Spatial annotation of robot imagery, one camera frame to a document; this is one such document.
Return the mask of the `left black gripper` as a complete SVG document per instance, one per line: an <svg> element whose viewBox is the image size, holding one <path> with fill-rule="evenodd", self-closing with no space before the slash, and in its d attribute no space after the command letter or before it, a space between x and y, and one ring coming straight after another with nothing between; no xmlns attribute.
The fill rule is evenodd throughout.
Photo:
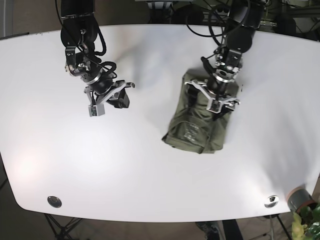
<svg viewBox="0 0 320 240"><path fill-rule="evenodd" d="M206 110L216 117L235 110L236 105L240 104L237 98L239 85L236 77L242 68L242 63L229 64L217 60L215 65L211 65L208 60L202 61L205 71L209 77L196 79L192 77L185 80L187 85L195 93L202 93L206 98Z"/></svg>

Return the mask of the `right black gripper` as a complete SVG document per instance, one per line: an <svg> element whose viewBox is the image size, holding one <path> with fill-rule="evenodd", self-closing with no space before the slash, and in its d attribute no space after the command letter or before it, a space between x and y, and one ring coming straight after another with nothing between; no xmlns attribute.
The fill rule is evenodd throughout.
<svg viewBox="0 0 320 240"><path fill-rule="evenodd" d="M126 93L127 88L135 88L133 82L125 80L113 81L105 76L93 84L85 87L84 93L89 99L89 116L99 117L105 114L104 104L108 103L116 109L127 109L130 106L130 99Z"/></svg>

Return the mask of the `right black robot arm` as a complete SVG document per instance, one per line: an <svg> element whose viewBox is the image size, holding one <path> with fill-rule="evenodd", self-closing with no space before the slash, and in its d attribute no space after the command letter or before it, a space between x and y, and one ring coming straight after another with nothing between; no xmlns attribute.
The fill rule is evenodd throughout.
<svg viewBox="0 0 320 240"><path fill-rule="evenodd" d="M65 47L65 70L86 84L84 93L90 102L90 116L104 115L105 103L127 109L130 99L126 89L134 88L135 84L117 80L117 64L101 60L107 45L94 16L95 1L63 0L55 4L55 10L61 25L60 39Z"/></svg>

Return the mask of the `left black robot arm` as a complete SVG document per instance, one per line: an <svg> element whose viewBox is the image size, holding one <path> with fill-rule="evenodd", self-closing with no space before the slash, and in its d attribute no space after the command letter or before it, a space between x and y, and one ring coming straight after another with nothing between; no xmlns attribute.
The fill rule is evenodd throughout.
<svg viewBox="0 0 320 240"><path fill-rule="evenodd" d="M206 82L191 80L194 88L203 93L207 98L206 109L215 114L223 115L234 111L240 104L235 93L229 93L229 85L235 83L235 79L243 67L243 54L253 44L253 37L260 27L265 0L234 0L229 7L228 19L224 30L220 34L214 34L212 28L212 16L216 14L217 6L208 14L208 29L210 37L216 41L221 37L212 57L211 64L208 57L202 57L202 65L209 75Z"/></svg>

